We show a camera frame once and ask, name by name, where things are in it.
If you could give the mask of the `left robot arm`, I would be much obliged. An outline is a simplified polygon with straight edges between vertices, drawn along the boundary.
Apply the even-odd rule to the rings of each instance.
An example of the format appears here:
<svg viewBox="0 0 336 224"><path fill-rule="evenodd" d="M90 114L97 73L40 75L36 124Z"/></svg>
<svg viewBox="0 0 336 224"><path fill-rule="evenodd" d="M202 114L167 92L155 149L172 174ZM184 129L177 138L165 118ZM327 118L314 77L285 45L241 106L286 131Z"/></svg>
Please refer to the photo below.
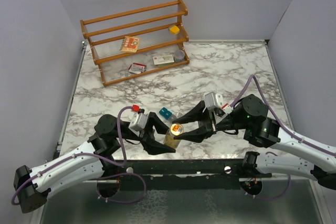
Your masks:
<svg viewBox="0 0 336 224"><path fill-rule="evenodd" d="M95 133L74 150L40 166L16 169L12 205L20 206L26 214L68 187L85 180L112 178L127 164L126 157L115 161L112 156L117 150L125 153L124 140L138 141L150 155L175 153L174 148L155 140L155 132L165 134L169 129L156 113L138 116L140 124L135 125L105 114L94 127Z"/></svg>

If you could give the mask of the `clear pill bottle gold lid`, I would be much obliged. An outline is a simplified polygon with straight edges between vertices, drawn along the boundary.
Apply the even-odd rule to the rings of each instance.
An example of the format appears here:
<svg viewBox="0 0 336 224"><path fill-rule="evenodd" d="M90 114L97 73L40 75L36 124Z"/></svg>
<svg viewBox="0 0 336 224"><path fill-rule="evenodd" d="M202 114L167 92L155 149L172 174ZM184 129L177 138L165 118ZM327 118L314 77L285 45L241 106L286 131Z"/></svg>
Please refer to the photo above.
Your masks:
<svg viewBox="0 0 336 224"><path fill-rule="evenodd" d="M184 129L181 124L173 123L165 135L163 144L176 149L180 143L180 140L175 139L175 137L181 135L183 132Z"/></svg>

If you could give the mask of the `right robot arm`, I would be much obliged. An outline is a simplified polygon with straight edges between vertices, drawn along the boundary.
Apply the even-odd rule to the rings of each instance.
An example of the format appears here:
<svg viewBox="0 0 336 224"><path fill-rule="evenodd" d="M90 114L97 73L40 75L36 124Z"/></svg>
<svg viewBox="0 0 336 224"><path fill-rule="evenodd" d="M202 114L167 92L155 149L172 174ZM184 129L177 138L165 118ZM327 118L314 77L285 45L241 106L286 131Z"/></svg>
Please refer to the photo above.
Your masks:
<svg viewBox="0 0 336 224"><path fill-rule="evenodd" d="M177 140L200 143L221 131L236 135L243 130L249 144L289 153L289 157L247 152L240 173L246 177L263 174L287 174L305 177L322 187L335 189L335 147L305 137L268 117L271 108L251 94L237 105L224 103L220 94L207 94L194 108L173 122L197 122L198 128L176 136Z"/></svg>

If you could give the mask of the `teal pill organizer box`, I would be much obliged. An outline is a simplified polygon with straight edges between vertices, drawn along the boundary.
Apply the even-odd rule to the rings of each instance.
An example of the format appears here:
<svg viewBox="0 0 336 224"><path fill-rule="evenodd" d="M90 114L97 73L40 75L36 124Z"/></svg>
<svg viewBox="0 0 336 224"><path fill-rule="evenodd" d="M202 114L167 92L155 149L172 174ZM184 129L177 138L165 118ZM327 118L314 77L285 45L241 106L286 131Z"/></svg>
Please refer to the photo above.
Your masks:
<svg viewBox="0 0 336 224"><path fill-rule="evenodd" d="M166 107L163 107L160 111L159 114L167 121L173 122L176 119L176 116L168 110Z"/></svg>

